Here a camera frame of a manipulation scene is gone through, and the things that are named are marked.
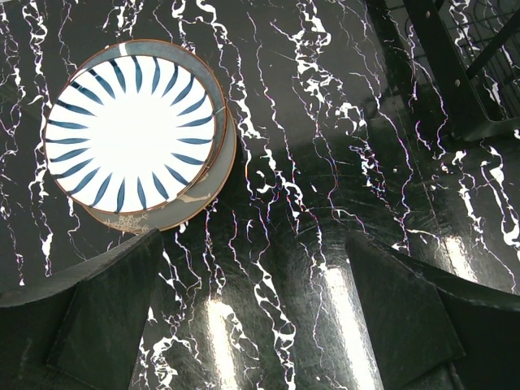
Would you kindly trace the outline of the blue glazed plate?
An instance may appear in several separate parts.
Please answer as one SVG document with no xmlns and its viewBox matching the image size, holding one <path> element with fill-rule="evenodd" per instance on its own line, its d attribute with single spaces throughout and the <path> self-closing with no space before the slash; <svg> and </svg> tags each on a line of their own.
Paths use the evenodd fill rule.
<svg viewBox="0 0 520 390">
<path fill-rule="evenodd" d="M 222 86 L 214 71 L 201 58 L 180 45 L 168 41 L 155 39 L 136 39 L 109 45 L 83 62 L 67 79 L 70 84 L 78 75 L 85 72 L 105 60 L 116 59 L 124 55 L 152 55 L 155 57 L 172 60 L 180 66 L 191 71 L 205 87 L 214 104 L 214 113 L 217 129 L 215 133 L 215 146 L 210 154 L 209 162 L 205 165 L 204 173 L 207 173 L 217 162 L 223 149 L 228 133 L 228 122 L 232 118 Z"/>
</svg>

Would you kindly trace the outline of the black white striped plate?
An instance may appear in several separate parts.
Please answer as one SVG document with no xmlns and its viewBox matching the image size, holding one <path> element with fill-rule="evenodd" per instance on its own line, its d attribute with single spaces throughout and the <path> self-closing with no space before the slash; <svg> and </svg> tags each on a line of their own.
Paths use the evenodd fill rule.
<svg viewBox="0 0 520 390">
<path fill-rule="evenodd" d="M 44 131 L 48 170 L 75 202 L 106 214 L 166 205 L 208 166 L 217 102 L 193 71 L 151 55 L 75 75 Z"/>
</svg>

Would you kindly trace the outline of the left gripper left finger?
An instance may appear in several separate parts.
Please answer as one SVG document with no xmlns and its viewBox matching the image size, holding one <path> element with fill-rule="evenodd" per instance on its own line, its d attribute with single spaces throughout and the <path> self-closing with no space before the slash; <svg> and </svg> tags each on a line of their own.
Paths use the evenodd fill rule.
<svg viewBox="0 0 520 390">
<path fill-rule="evenodd" d="M 3 389 L 127 389 L 163 253 L 154 229 L 1 294 Z"/>
</svg>

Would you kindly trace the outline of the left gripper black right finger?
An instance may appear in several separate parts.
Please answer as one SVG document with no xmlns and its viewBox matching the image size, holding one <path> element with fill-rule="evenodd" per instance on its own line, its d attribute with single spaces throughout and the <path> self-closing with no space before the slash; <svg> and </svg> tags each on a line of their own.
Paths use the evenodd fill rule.
<svg viewBox="0 0 520 390">
<path fill-rule="evenodd" d="M 345 249 L 386 389 L 517 389 L 519 297 L 360 232 Z"/>
</svg>

